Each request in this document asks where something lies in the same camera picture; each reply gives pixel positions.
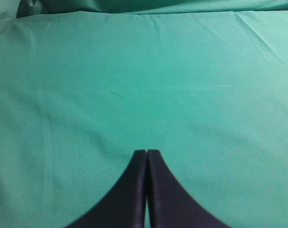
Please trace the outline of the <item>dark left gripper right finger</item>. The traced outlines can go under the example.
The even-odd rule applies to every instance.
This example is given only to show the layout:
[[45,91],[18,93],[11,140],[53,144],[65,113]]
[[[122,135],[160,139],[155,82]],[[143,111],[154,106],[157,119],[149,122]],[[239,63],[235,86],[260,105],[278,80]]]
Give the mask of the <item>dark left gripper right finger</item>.
[[152,228],[227,228],[182,187],[159,150],[147,152],[147,199]]

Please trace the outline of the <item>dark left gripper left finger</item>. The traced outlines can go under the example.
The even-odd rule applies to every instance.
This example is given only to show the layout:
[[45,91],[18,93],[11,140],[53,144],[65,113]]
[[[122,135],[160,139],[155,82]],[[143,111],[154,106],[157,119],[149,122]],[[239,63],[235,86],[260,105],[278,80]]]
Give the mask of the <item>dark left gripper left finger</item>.
[[143,228],[146,209],[147,152],[137,150],[118,181],[68,228]]

